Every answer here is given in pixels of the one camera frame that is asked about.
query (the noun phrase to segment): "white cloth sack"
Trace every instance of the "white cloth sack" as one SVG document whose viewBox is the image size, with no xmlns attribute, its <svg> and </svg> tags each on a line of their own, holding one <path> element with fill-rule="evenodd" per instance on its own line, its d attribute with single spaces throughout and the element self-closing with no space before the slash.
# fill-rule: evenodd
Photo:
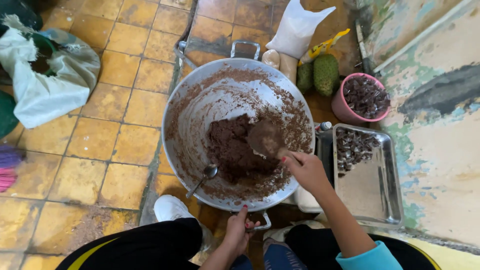
<svg viewBox="0 0 480 270">
<path fill-rule="evenodd" d="M 278 53 L 300 59 L 308 50 L 317 25 L 335 8 L 311 12 L 303 9 L 300 0 L 291 0 L 283 13 L 275 36 L 266 45 L 267 49 L 274 49 Z"/>
<path fill-rule="evenodd" d="M 26 128 L 34 128 L 85 105 L 100 71 L 98 55 L 77 37 L 59 29 L 39 34 L 66 46 L 48 61 L 57 75 L 47 77 L 32 70 L 37 48 L 22 32 L 35 32 L 23 26 L 16 15 L 4 24 L 10 29 L 0 38 L 0 63 L 13 81 L 17 105 L 13 113 Z"/>
</svg>

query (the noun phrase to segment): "pot handle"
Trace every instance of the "pot handle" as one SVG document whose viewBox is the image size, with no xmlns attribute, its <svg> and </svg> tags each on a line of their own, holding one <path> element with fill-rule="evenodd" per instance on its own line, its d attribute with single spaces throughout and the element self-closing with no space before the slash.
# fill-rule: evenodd
<svg viewBox="0 0 480 270">
<path fill-rule="evenodd" d="M 267 210 L 262 211 L 262 215 L 267 222 L 267 224 L 255 227 L 253 229 L 246 229 L 246 232 L 255 232 L 255 231 L 262 231 L 262 230 L 268 230 L 270 227 L 272 227 L 272 223 L 270 222 L 270 219 L 268 218 Z"/>
<path fill-rule="evenodd" d="M 253 59 L 258 60 L 258 56 L 260 55 L 260 44 L 258 44 L 256 42 L 248 41 L 248 40 L 241 40 L 241 39 L 237 39 L 232 43 L 232 52 L 230 53 L 230 58 L 235 57 L 235 46 L 237 45 L 237 43 L 249 44 L 249 45 L 257 47 L 257 51 L 255 52 L 255 55 L 253 56 Z"/>
</svg>

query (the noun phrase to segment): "black pants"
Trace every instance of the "black pants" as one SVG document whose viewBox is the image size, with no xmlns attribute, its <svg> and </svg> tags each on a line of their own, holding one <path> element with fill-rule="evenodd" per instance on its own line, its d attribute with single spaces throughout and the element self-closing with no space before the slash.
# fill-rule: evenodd
<svg viewBox="0 0 480 270">
<path fill-rule="evenodd" d="M 390 249 L 404 270 L 434 270 L 434 266 L 413 246 L 384 236 L 370 235 Z M 66 257 L 57 270 L 67 270 L 82 254 L 105 242 L 93 252 L 80 270 L 104 269 L 179 269 L 197 270 L 188 262 L 200 249 L 202 229 L 194 218 L 164 221 L 108 235 L 92 241 Z M 335 257 L 340 252 L 330 229 L 295 226 L 285 243 L 309 270 L 340 270 Z"/>
</svg>

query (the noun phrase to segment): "yellow package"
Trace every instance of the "yellow package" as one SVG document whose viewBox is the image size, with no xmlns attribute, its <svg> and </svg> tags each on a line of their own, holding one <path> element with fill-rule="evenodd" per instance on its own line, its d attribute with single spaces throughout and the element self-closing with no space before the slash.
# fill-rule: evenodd
<svg viewBox="0 0 480 270">
<path fill-rule="evenodd" d="M 299 66 L 301 66 L 303 63 L 310 63 L 315 59 L 317 56 L 321 54 L 326 54 L 328 53 L 328 50 L 335 45 L 336 41 L 341 38 L 342 36 L 346 35 L 348 32 L 350 32 L 350 29 L 348 28 L 345 31 L 342 31 L 338 34 L 335 35 L 334 38 L 329 39 L 325 42 L 322 42 L 321 44 L 314 46 L 310 50 L 308 50 L 301 58 L 299 61 Z"/>
</svg>

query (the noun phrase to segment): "soursop fruit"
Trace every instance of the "soursop fruit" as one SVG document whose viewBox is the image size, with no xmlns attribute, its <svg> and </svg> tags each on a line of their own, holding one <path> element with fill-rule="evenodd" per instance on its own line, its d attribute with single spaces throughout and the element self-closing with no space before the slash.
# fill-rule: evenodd
<svg viewBox="0 0 480 270">
<path fill-rule="evenodd" d="M 313 86 L 313 63 L 302 64 L 297 69 L 297 87 L 302 94 Z"/>
<path fill-rule="evenodd" d="M 329 97 L 340 87 L 338 61 L 331 54 L 323 54 L 313 61 L 313 84 L 318 93 Z"/>
</svg>

